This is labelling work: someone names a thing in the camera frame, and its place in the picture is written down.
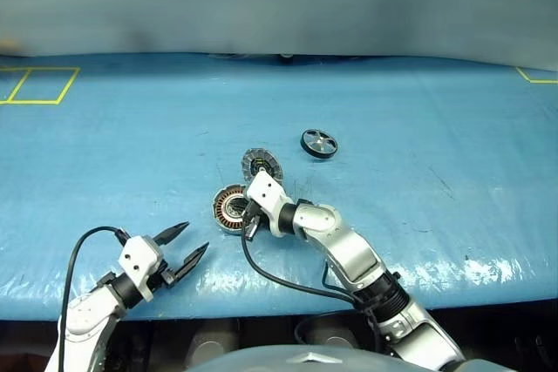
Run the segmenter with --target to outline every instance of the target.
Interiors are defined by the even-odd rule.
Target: metal ring
[[[241,161],[244,180],[250,183],[258,172],[265,170],[269,176],[282,184],[282,168],[276,157],[265,148],[250,148]]]
[[[244,186],[229,185],[221,189],[213,199],[213,215],[217,224],[227,233],[240,234],[242,212],[247,204]]]
[[[337,152],[337,142],[327,132],[306,130],[300,138],[300,145],[309,155],[319,159],[329,159]]]

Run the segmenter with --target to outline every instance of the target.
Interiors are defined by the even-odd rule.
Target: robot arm
[[[344,223],[336,208],[308,201],[294,204],[264,171],[256,174],[246,196],[268,216],[274,236],[294,234],[325,255],[357,307],[373,313],[384,341],[404,361],[440,370],[465,360],[452,338],[406,293],[398,275],[387,269],[362,235]]]
[[[174,286],[198,264],[208,243],[195,249],[176,272],[168,268],[159,247],[177,237],[187,225],[186,222],[168,228],[154,239],[148,236],[128,238],[119,257],[124,273],[116,276],[109,272],[92,291],[68,304],[64,330],[64,370],[103,370],[106,343],[127,310],[142,300],[152,300],[153,293],[162,285]],[[61,333],[58,321],[58,334]],[[45,372],[59,371],[59,352],[60,338]]]

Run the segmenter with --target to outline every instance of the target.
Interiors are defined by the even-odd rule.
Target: blue table surface
[[[348,308],[252,271],[240,240],[212,214],[242,183],[241,157],[264,147],[296,198],[336,206],[428,308],[558,296],[558,85],[515,68],[434,58],[106,55],[0,60],[0,318],[58,317],[78,237],[99,225],[155,234],[191,226],[164,248],[177,265],[205,241],[201,264],[135,319],[284,315]],[[33,70],[14,97],[25,69]],[[6,103],[26,99],[31,103]],[[339,151],[317,160],[308,128]],[[262,232],[269,271],[319,287],[323,257]],[[89,239],[73,290],[119,271],[118,242]]]

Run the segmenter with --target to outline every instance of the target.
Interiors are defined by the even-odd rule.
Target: black cable
[[[354,296],[353,294],[351,294],[348,290],[343,289],[342,287],[336,287],[335,285],[330,285],[329,283],[327,283],[325,280],[328,277],[328,263],[327,261],[325,262],[325,266],[323,267],[323,274],[322,274],[322,285],[323,287],[326,287],[328,289],[331,289],[332,291],[338,291],[341,294],[345,294],[347,296],[349,296],[350,298],[352,298],[353,300],[358,300],[358,298],[356,296]]]
[[[64,284],[64,296],[62,297],[62,312],[60,314],[60,330],[59,343],[58,343],[58,372],[64,372],[64,350],[65,350],[65,334],[66,334],[66,317],[68,315],[68,302],[70,300],[70,289],[71,289],[71,278],[73,276],[73,268],[76,264],[76,259],[78,258],[78,252],[84,241],[98,233],[99,231],[110,231],[117,235],[117,238],[121,235],[122,230],[115,227],[97,227],[89,230],[87,233],[82,235],[73,250],[71,251],[70,261],[68,261],[68,270],[66,271],[66,279]]]
[[[325,280],[328,276],[328,264],[327,262],[325,263],[325,266],[323,267],[323,275],[322,275],[322,285],[328,289],[332,289],[332,290],[336,290],[338,292],[341,292],[343,294],[348,294],[351,295],[352,298],[354,298],[356,304],[358,304],[359,306],[363,305],[362,300],[360,300],[360,298],[358,298],[355,295],[352,295],[348,290],[343,289],[341,287],[336,287],[335,285],[330,285],[329,283],[327,283]],[[382,335],[380,334],[380,327],[378,325],[378,320],[376,319],[376,316],[374,315],[374,313],[372,312],[371,309],[366,310],[366,312],[361,311],[361,313],[363,315],[366,316],[366,320],[368,322],[368,326],[371,328],[372,333],[374,335],[374,346],[373,346],[373,350],[375,352],[379,352],[381,351],[381,349],[383,348],[383,341],[382,341]]]
[[[295,326],[295,331],[294,331],[295,340],[298,344],[308,344],[302,338],[300,331],[301,331],[301,329],[304,329],[309,322],[317,320],[318,318],[331,317],[333,315],[354,314],[354,313],[356,313],[356,311],[354,309],[349,309],[349,310],[345,309],[345,310],[331,311],[329,313],[316,314],[316,315],[312,315],[310,317],[306,317],[304,320],[300,321]]]
[[[325,264],[325,269],[324,269],[323,276],[322,276],[322,284],[326,288],[336,290],[337,292],[328,292],[328,291],[324,291],[322,289],[315,289],[313,287],[305,287],[303,285],[298,285],[297,283],[289,282],[289,281],[286,281],[284,279],[278,278],[277,276],[274,276],[273,274],[270,274],[269,272],[266,272],[265,270],[263,270],[261,267],[259,267],[254,262],[254,259],[252,259],[252,256],[250,255],[250,251],[248,250],[248,244],[246,243],[246,222],[245,221],[242,222],[241,242],[242,242],[242,251],[244,252],[244,257],[246,257],[246,260],[248,261],[248,264],[258,274],[260,274],[264,278],[266,278],[270,281],[273,281],[275,283],[278,283],[279,285],[283,285],[284,287],[289,287],[291,289],[295,289],[297,291],[306,292],[308,294],[326,296],[328,298],[336,298],[336,299],[341,300],[341,301],[349,302],[352,306],[362,304],[362,301],[360,299],[358,299],[357,297],[352,295],[346,289],[341,289],[340,287],[335,287],[334,285],[329,285],[325,282],[325,278],[327,277],[327,273],[328,273],[327,263]],[[379,333],[379,326],[378,326],[378,321],[376,320],[376,316],[374,315],[374,313],[372,313],[372,311],[370,309],[368,309],[367,312],[363,313],[363,314],[366,315],[366,317],[368,319],[368,325],[370,326],[370,328],[372,329],[372,333],[374,334],[374,351],[379,351],[382,347],[382,339],[381,339],[381,335]]]
[[[248,261],[248,264],[258,274],[260,274],[264,278],[266,278],[270,281],[273,281],[275,283],[278,283],[279,285],[283,285],[284,287],[290,287],[291,289],[295,289],[297,291],[306,292],[307,294],[326,296],[328,298],[335,298],[335,299],[338,299],[338,300],[341,300],[341,301],[349,302],[351,305],[354,305],[355,300],[352,297],[349,297],[349,296],[344,295],[344,294],[338,294],[338,293],[335,293],[335,292],[324,291],[322,289],[315,289],[313,287],[305,287],[304,285],[298,285],[297,283],[289,282],[289,281],[286,281],[284,279],[278,278],[277,276],[274,276],[273,274],[270,274],[270,273],[266,272],[261,267],[256,265],[254,260],[252,259],[252,256],[250,255],[250,251],[248,250],[248,245],[246,243],[246,223],[245,222],[242,222],[241,240],[242,240],[242,251],[244,252],[244,257],[246,257],[246,260]]]
[[[380,334],[380,326],[378,325],[378,320],[372,310],[368,310],[369,312],[366,313],[366,320],[368,321],[368,326],[372,330],[372,334],[374,335],[374,351],[378,353],[384,352],[384,341],[382,340],[382,335]]]

